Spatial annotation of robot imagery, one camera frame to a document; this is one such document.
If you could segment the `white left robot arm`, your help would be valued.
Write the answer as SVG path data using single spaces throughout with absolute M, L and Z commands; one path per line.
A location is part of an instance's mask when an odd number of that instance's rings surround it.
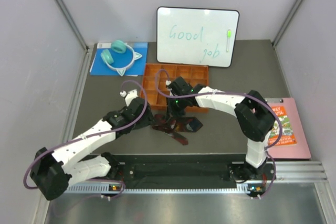
M 60 197 L 68 187 L 96 177 L 114 180 L 119 174 L 112 154 L 103 153 L 87 159 L 93 151 L 131 131 L 154 121 L 147 100 L 126 97 L 120 110 L 108 112 L 95 125 L 73 140 L 57 147 L 38 150 L 29 167 L 29 177 L 47 201 Z

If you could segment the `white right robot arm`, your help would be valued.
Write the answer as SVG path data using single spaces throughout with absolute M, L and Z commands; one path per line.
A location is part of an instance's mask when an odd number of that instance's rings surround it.
M 165 85 L 170 91 L 166 98 L 168 113 L 173 117 L 183 116 L 187 107 L 213 109 L 234 116 L 247 137 L 246 176 L 256 180 L 264 174 L 267 137 L 276 117 L 259 92 L 228 93 L 203 84 L 193 87 L 182 77 L 166 81 Z

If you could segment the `red patterned necktie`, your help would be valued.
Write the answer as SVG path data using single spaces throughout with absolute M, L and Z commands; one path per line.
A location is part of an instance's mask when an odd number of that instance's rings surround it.
M 203 127 L 202 122 L 194 116 L 172 118 L 163 114 L 156 114 L 154 119 L 155 123 L 152 125 L 152 129 L 164 132 L 182 145 L 188 145 L 188 139 L 182 136 L 180 132 L 196 133 Z

